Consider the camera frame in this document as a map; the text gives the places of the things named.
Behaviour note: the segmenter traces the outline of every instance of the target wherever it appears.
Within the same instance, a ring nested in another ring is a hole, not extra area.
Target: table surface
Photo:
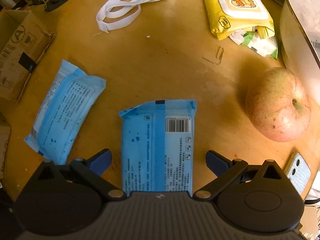
[[[263,58],[227,38],[218,41],[209,30],[203,0],[162,0],[142,4],[129,26],[100,33],[95,17],[107,0],[69,0],[50,13],[44,6],[32,11],[56,38],[32,74],[18,104],[0,100],[0,111],[12,127],[2,183],[16,198],[43,158],[23,139],[31,130],[38,109],[62,59],[87,74],[107,80],[107,87],[92,106],[74,142],[68,160],[89,158],[103,148],[113,154],[103,174],[121,187],[121,123],[118,112],[158,99],[196,99],[193,191],[215,176],[205,165],[212,149],[229,159],[249,164],[274,159],[284,168],[299,151],[311,169],[304,198],[320,163],[320,107],[311,100],[308,130],[287,143],[271,141],[250,123],[244,99],[250,83],[269,67],[283,61]],[[262,0],[279,33],[281,6]],[[221,65],[213,65],[218,46],[224,48]]]

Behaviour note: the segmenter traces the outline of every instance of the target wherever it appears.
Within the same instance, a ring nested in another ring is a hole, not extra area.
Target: blue package
[[[159,100],[121,111],[122,188],[192,196],[195,100]]]
[[[88,76],[63,60],[24,141],[43,157],[65,164],[85,117],[105,87],[105,79]]]

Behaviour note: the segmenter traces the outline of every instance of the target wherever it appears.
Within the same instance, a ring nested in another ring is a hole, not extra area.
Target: white strap
[[[99,29],[108,33],[108,31],[120,29],[123,27],[128,26],[130,23],[133,22],[135,18],[140,14],[141,12],[141,5],[145,2],[157,2],[160,0],[131,0],[131,1],[122,1],[122,0],[109,0],[107,1],[102,8],[99,10],[96,20],[99,26]],[[114,7],[123,6],[118,11],[110,12]],[[133,14],[119,20],[113,23],[105,23],[103,20],[105,17],[115,19],[119,18],[126,13],[128,13],[130,10],[132,10],[135,6],[138,6],[138,10],[134,12]]]

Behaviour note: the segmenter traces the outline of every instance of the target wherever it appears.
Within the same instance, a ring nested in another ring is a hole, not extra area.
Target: white phone
[[[284,173],[301,195],[310,179],[311,171],[300,153],[292,154]]]

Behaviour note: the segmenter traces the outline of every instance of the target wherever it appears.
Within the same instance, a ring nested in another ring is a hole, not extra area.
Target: apple
[[[288,142],[300,137],[311,118],[310,101],[301,81],[284,68],[269,68],[255,80],[245,99],[253,126],[267,138]]]

